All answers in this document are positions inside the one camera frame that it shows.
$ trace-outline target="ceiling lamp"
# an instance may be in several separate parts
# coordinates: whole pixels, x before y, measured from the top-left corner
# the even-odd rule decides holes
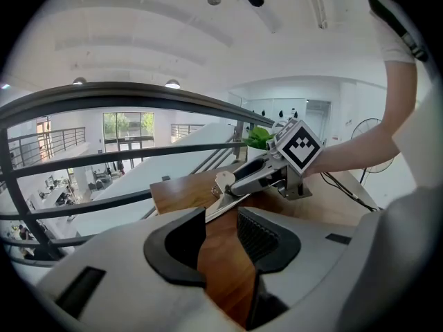
[[[180,83],[177,80],[169,80],[165,86],[171,89],[180,89]]]
[[[81,85],[81,84],[86,84],[86,79],[84,77],[77,77],[77,79],[75,79],[72,83],[72,85]]]

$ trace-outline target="wooden surface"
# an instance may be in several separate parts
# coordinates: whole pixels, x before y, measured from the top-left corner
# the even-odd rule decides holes
[[[215,175],[222,170],[233,171],[237,167],[239,164],[152,184],[152,198],[159,214],[193,207],[208,208],[217,200],[210,192],[215,185]],[[334,176],[365,203],[376,206],[351,174],[339,172]],[[278,194],[276,188],[270,188],[252,194],[240,205],[341,225],[357,225],[368,212],[341,191],[325,183],[320,175],[306,178],[305,185],[313,196],[288,201]],[[206,224],[206,240],[200,249],[197,270],[206,276],[208,296],[230,318],[245,327],[255,272],[237,238],[236,207]]]

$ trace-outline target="potted plant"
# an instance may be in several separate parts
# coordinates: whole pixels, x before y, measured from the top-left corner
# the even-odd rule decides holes
[[[266,152],[266,141],[272,139],[275,134],[269,134],[266,129],[254,127],[249,131],[249,138],[243,139],[248,145],[248,161]]]

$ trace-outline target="black cable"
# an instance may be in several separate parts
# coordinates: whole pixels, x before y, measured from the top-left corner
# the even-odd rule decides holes
[[[340,191],[342,191],[344,194],[346,194],[346,196],[348,196],[349,198],[351,198],[354,202],[357,202],[358,204],[362,205],[363,207],[365,207],[366,209],[368,209],[371,212],[374,212],[375,208],[367,205],[365,202],[363,202],[359,197],[357,197],[355,194],[353,194],[351,191],[349,191],[348,188],[346,188],[344,185],[342,185],[335,177],[333,177],[330,173],[328,172],[324,172],[324,173],[320,173],[321,178],[323,178],[323,180],[328,184],[331,185],[332,187],[338,188]],[[326,177],[330,178],[334,183],[330,183],[329,181],[326,180],[326,178],[323,176],[325,175]]]

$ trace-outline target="black rectangular slot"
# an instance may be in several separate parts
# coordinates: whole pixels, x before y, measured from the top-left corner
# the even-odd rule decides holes
[[[105,271],[86,267],[56,300],[56,304],[74,318],[79,318]]]
[[[338,235],[338,234],[329,234],[326,236],[326,239],[335,241],[338,243],[342,243],[343,245],[349,245],[351,242],[351,238],[348,236]]]

